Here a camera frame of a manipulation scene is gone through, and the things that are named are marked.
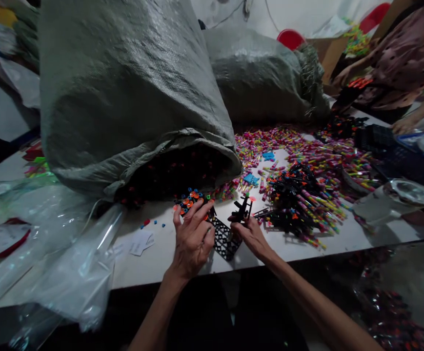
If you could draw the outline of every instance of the finger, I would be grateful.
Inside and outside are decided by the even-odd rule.
[[[198,225],[197,229],[192,233],[192,239],[195,243],[199,244],[202,243],[206,234],[212,230],[213,225],[210,222],[202,221]]]
[[[251,236],[251,231],[243,226],[241,223],[231,223],[231,230],[233,233],[237,233],[242,238],[247,238]]]
[[[207,231],[207,233],[205,234],[205,237],[203,238],[203,252],[207,256],[212,250],[214,244],[215,244],[215,228],[212,226],[212,228],[209,231]]]
[[[203,205],[193,216],[191,219],[191,226],[192,228],[197,228],[199,224],[203,222],[204,217],[207,215],[207,213],[212,208],[213,204],[215,203],[214,200],[210,200],[205,205]]]
[[[189,223],[194,216],[194,214],[197,212],[197,210],[202,206],[203,204],[203,198],[200,198],[197,200],[197,202],[192,205],[192,207],[187,211],[186,215],[184,216],[184,222]]]
[[[250,217],[244,220],[246,226],[251,230],[255,230],[257,228],[260,228],[259,222],[254,217]]]
[[[181,226],[181,220],[180,220],[181,206],[174,205],[173,209],[174,209],[173,224],[174,224],[174,227],[178,229]]]

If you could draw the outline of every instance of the red plastic piece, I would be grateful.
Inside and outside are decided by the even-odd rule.
[[[381,23],[386,13],[389,11],[391,4],[388,2],[384,2],[370,12],[368,16],[366,16],[360,23],[360,30],[363,33],[369,33],[371,29],[376,27]]]
[[[277,37],[277,41],[281,42],[291,51],[298,49],[305,42],[303,36],[294,29],[282,30]]]

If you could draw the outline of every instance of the hand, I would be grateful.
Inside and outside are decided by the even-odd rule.
[[[348,83],[351,73],[352,73],[352,66],[346,67],[343,71],[339,73],[338,76],[334,78],[332,85],[334,85],[336,88],[342,88]]]
[[[277,255],[267,243],[259,223],[254,217],[246,218],[244,225],[241,223],[231,223],[231,230],[233,234],[241,236],[246,246],[262,262],[266,263],[267,260]]]
[[[394,134],[407,134],[415,129],[419,121],[415,116],[409,116],[399,119],[390,128]]]
[[[173,215],[176,249],[173,263],[167,271],[169,276],[188,281],[195,277],[207,262],[215,243],[215,228],[203,219],[213,203],[211,200],[202,206],[203,199],[199,199],[184,216],[183,224],[180,219],[181,207],[176,205]]]

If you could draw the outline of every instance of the paper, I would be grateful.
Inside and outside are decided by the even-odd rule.
[[[120,236],[113,245],[116,259],[122,257],[125,253],[131,253],[135,256],[141,256],[142,252],[155,244],[153,232],[137,230],[133,233]]]
[[[316,38],[338,38],[347,33],[351,26],[346,24],[339,16],[333,16],[322,28],[311,35],[311,39]]]
[[[28,224],[3,224],[0,225],[0,253],[18,243],[31,226]]]
[[[153,245],[155,240],[153,239],[153,232],[139,230],[134,233],[132,239],[132,247],[130,253],[135,256],[141,256],[143,250]]]

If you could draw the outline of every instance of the white table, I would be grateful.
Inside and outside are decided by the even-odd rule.
[[[366,117],[361,112],[355,113],[355,116]],[[386,123],[372,117],[367,123],[386,125]],[[284,150],[278,150],[275,154],[277,159],[280,160],[279,166],[286,164],[283,158],[287,156],[287,153]],[[0,164],[0,180],[22,177],[22,167],[25,163],[21,159],[21,155],[18,154],[8,158]],[[253,169],[253,174],[260,177],[257,174],[257,170],[263,166],[271,166],[271,164],[272,162],[270,161],[261,162],[259,168]],[[250,194],[257,199],[253,204],[254,212],[268,207],[261,201],[262,195],[259,195],[259,189],[253,189]],[[131,233],[138,229],[146,219],[150,219],[151,223],[145,229],[155,233],[155,245],[144,251],[141,257],[126,254],[116,262],[113,289],[156,283],[162,280],[165,270],[172,261],[175,248],[175,231],[172,223],[173,205],[172,202],[148,203],[140,211],[131,211],[127,215],[118,232],[118,236]],[[236,210],[233,201],[220,203],[215,207],[218,218],[224,223],[228,223],[226,219],[232,211]],[[264,236],[270,246],[287,262],[424,239],[424,228],[414,229],[403,220],[393,221],[381,227],[376,236],[370,236],[365,234],[362,227],[354,220],[353,215],[350,212],[347,213],[348,219],[343,225],[339,225],[339,235],[320,237],[323,244],[327,246],[325,251],[302,243],[292,235],[285,236],[283,232],[267,233],[264,231]],[[36,264],[8,291],[0,300],[0,307],[25,302],[22,299],[22,292],[41,274],[43,264],[44,262]],[[230,262],[225,261],[218,253],[213,252],[213,255],[211,255],[209,261],[201,270],[201,274],[222,273],[262,265],[263,263],[250,252],[246,245],[242,244],[234,259]]]

